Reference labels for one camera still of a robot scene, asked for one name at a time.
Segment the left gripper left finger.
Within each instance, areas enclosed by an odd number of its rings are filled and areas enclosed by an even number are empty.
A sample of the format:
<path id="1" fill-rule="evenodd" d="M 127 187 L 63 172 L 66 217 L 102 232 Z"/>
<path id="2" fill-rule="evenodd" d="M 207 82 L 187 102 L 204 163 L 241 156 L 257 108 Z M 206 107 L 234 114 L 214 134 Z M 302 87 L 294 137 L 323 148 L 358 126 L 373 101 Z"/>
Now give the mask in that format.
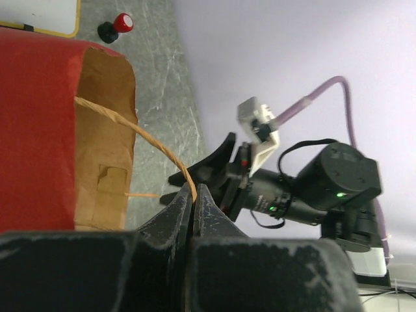
<path id="1" fill-rule="evenodd" d="M 182 311 L 193 204 L 134 231 L 1 235 L 2 311 Z"/>

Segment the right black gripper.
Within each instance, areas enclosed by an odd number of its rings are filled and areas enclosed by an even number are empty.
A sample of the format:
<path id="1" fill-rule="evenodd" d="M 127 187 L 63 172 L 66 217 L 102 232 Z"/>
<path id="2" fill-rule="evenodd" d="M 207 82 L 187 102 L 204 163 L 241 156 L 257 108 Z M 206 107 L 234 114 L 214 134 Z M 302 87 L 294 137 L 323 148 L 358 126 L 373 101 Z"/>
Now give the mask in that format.
<path id="1" fill-rule="evenodd" d="M 229 162 L 235 143 L 236 134 L 228 133 L 223 143 L 212 154 L 187 168 L 192 181 L 197 185 L 195 201 L 193 201 L 189 186 L 183 185 L 177 192 L 162 195 L 159 203 L 167 206 L 178 198 L 184 197 L 184 199 L 191 201 L 195 207 L 215 205 L 231 221 L 236 221 L 242 208 L 244 189 L 247 187 L 252 166 L 252 144 L 243 142 L 238 148 L 233 162 Z M 199 184 L 206 184 L 225 166 L 225 187 L 214 188 L 211 185 L 205 185 L 207 191 L 202 192 L 202 185 Z"/>

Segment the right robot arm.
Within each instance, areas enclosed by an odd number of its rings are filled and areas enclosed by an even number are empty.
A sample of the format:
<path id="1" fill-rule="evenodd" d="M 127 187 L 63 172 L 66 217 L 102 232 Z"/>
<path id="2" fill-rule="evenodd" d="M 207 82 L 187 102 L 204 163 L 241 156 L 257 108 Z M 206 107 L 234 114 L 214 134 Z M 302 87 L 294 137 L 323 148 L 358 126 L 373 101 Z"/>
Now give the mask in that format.
<path id="1" fill-rule="evenodd" d="M 376 216 L 382 186 L 375 160 L 334 139 L 306 140 L 294 149 L 322 149 L 291 177 L 281 168 L 255 169 L 254 145 L 235 143 L 236 135 L 230 133 L 210 156 L 188 169 L 193 182 L 208 187 L 230 220 L 248 209 L 252 215 L 275 218 L 275 229 L 289 220 L 319 226 L 321 237 L 345 251 L 359 284 L 390 285 Z"/>

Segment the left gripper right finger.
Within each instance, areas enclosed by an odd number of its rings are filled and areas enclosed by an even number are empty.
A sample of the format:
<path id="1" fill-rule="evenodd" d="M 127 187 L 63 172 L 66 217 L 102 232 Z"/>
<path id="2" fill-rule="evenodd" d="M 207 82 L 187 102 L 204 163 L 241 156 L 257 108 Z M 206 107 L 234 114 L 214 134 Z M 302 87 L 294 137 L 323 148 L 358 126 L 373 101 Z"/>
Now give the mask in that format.
<path id="1" fill-rule="evenodd" d="M 191 311 L 361 311 L 342 249 L 328 239 L 251 238 L 198 187 Z"/>

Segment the red paper bag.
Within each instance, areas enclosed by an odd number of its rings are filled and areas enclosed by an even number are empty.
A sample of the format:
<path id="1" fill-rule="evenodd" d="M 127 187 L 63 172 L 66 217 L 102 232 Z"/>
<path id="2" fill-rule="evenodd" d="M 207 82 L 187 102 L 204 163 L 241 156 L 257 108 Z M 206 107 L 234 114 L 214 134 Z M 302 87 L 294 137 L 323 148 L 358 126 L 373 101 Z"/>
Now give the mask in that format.
<path id="1" fill-rule="evenodd" d="M 1 29 L 1 231 L 122 230 L 136 79 L 91 42 Z"/>

